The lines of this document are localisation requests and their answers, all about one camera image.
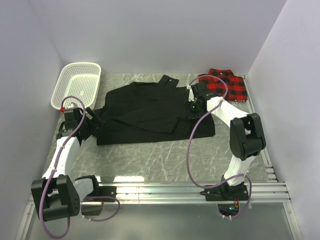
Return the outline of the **black long sleeve shirt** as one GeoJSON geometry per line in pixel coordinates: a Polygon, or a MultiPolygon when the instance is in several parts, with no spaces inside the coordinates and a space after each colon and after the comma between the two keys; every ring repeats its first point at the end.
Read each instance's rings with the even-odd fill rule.
{"type": "Polygon", "coordinates": [[[197,119],[189,119],[189,93],[179,80],[163,75],[159,82],[132,82],[106,93],[95,113],[104,122],[93,135],[98,146],[189,139],[197,119]]]}

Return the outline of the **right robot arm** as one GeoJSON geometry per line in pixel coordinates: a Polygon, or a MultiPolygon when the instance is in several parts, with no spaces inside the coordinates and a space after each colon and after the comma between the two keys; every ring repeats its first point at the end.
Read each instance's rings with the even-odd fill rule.
{"type": "Polygon", "coordinates": [[[209,94],[197,96],[194,101],[187,102],[189,113],[203,113],[196,122],[189,137],[186,150],[186,169],[191,182],[202,189],[220,187],[220,194],[226,200],[233,199],[238,194],[238,188],[244,183],[247,171],[256,156],[266,147],[266,139],[257,113],[247,113],[228,103],[222,96],[209,94]],[[200,123],[209,116],[218,117],[229,127],[229,148],[232,152],[228,169],[222,176],[222,181],[212,186],[197,183],[192,177],[189,165],[189,153],[193,137],[200,123]]]}

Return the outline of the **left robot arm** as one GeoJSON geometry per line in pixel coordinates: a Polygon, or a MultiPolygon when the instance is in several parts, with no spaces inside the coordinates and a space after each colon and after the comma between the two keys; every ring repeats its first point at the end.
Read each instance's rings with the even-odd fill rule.
{"type": "Polygon", "coordinates": [[[103,121],[89,108],[69,108],[56,134],[56,149],[51,163],[41,179],[31,184],[31,193],[39,217],[43,221],[77,216],[80,203],[87,198],[96,201],[101,195],[94,175],[69,177],[82,142],[103,125],[103,121]]]}

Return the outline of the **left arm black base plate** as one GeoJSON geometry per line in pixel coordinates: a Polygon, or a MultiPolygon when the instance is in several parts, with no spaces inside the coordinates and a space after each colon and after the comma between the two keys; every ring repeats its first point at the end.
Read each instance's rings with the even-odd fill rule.
{"type": "Polygon", "coordinates": [[[101,185],[98,188],[98,194],[99,197],[108,197],[104,198],[104,202],[115,202],[115,198],[117,195],[117,187],[116,186],[107,186],[107,185],[101,185]]]}

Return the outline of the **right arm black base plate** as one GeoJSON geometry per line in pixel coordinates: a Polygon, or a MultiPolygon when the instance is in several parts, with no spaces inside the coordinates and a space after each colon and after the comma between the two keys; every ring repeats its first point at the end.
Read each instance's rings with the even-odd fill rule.
{"type": "Polygon", "coordinates": [[[247,201],[249,199],[249,191],[244,183],[236,186],[224,183],[215,188],[205,189],[200,192],[200,195],[204,196],[207,202],[247,201]]]}

